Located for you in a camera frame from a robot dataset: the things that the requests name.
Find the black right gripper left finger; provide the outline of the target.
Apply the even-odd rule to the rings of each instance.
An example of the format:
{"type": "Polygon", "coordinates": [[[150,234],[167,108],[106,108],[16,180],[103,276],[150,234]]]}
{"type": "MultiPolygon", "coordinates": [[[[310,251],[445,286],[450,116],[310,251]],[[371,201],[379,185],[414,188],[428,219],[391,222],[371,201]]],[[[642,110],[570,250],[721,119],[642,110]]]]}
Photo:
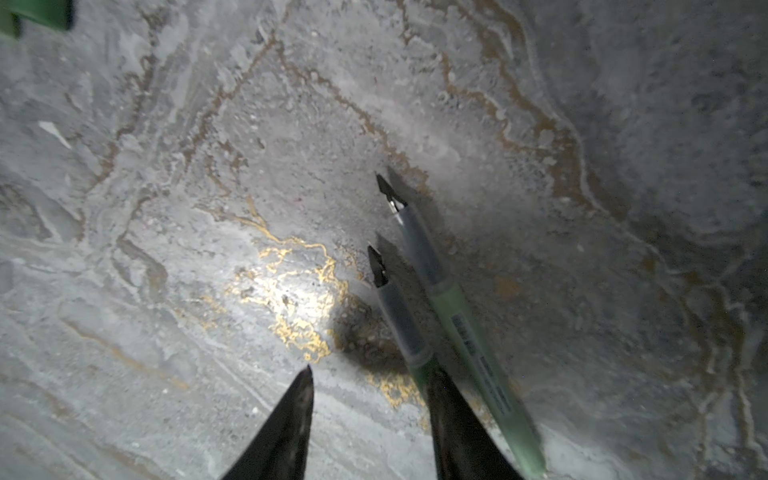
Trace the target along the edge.
{"type": "Polygon", "coordinates": [[[313,373],[306,366],[222,479],[303,479],[313,406],[313,373]]]}

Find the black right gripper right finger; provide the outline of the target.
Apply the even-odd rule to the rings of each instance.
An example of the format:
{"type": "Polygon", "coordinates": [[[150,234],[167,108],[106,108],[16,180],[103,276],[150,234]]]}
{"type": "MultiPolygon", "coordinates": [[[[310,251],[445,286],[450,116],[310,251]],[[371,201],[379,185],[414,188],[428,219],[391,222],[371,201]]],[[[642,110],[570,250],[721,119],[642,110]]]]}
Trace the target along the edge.
{"type": "Polygon", "coordinates": [[[439,479],[522,479],[443,368],[431,374],[426,392],[439,479]]]}

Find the dark green pen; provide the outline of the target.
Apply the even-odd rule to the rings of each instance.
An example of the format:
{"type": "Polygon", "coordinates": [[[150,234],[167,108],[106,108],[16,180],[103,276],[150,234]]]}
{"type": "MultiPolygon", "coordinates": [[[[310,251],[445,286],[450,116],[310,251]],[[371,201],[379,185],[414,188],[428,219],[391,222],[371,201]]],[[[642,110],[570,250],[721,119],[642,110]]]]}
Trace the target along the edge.
{"type": "Polygon", "coordinates": [[[383,318],[416,387],[427,399],[429,380],[439,366],[434,349],[418,326],[398,283],[389,275],[381,253],[372,245],[367,247],[367,253],[383,318]]]}

